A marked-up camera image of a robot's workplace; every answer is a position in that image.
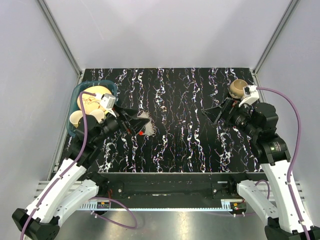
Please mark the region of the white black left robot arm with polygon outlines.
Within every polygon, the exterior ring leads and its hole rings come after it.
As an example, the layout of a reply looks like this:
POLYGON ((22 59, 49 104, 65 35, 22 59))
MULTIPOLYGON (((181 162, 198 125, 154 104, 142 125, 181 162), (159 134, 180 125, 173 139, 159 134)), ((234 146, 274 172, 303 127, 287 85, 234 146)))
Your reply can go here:
POLYGON ((116 132, 137 135, 149 122, 130 108, 114 106, 115 114, 101 119, 84 114, 78 121, 74 142, 68 156, 44 190, 26 208, 17 208, 12 219, 20 230, 20 239, 53 240, 65 221, 92 198, 108 196, 108 180, 90 173, 81 185, 68 193, 100 154, 104 140, 116 132))

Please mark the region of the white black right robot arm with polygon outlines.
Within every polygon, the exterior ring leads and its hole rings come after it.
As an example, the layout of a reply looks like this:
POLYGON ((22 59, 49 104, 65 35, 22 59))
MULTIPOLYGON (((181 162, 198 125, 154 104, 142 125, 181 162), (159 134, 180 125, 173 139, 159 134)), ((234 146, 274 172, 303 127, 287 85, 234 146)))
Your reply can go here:
POLYGON ((273 105, 259 102, 249 113, 238 100, 202 111, 213 124, 221 122, 250 137, 250 147, 267 177, 275 203, 271 203, 245 174, 237 173, 227 185, 228 195, 242 197, 264 223, 269 240, 318 240, 315 226, 302 203, 293 174, 289 173, 291 156, 286 142, 276 133, 278 115, 273 105))

